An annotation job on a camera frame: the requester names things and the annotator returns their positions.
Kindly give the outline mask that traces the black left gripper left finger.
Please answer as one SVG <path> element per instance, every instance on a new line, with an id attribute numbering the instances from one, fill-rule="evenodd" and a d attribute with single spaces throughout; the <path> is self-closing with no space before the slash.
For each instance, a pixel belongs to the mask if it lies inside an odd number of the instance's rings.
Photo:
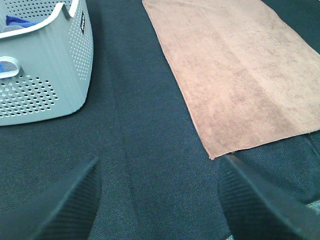
<path id="1" fill-rule="evenodd" d="M 101 199 L 101 162 L 84 160 L 45 192 L 1 216 L 2 240 L 86 240 Z"/>

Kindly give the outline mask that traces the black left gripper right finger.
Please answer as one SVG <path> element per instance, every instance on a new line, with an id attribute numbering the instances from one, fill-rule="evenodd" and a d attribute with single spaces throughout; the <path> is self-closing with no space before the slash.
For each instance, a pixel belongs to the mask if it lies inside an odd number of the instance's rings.
<path id="1" fill-rule="evenodd" d="M 320 214 L 226 155 L 219 165 L 219 201 L 235 240 L 318 240 Z"/>

